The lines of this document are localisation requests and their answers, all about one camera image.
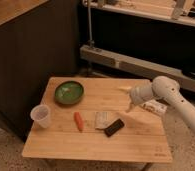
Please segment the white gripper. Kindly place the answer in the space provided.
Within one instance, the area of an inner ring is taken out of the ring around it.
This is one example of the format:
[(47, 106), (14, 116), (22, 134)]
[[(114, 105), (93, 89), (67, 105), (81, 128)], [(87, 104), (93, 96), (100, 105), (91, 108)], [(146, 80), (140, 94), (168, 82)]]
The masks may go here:
[(130, 112), (131, 110), (133, 110), (135, 105), (143, 104), (154, 98), (154, 93), (152, 90), (151, 83), (140, 85), (132, 89), (130, 86), (121, 86), (121, 87), (118, 87), (118, 90), (121, 90), (124, 92), (130, 91), (130, 98), (132, 102), (129, 103), (128, 108), (126, 109), (126, 112)]

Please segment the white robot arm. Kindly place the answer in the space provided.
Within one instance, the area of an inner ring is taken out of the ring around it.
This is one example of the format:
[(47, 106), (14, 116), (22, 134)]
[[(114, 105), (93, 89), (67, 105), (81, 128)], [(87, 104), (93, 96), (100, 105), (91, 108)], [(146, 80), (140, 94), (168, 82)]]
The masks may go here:
[(195, 106), (180, 93), (180, 84), (166, 76), (157, 76), (152, 82), (136, 87), (119, 87), (130, 97), (129, 109), (154, 99), (162, 99), (174, 107), (195, 135)]

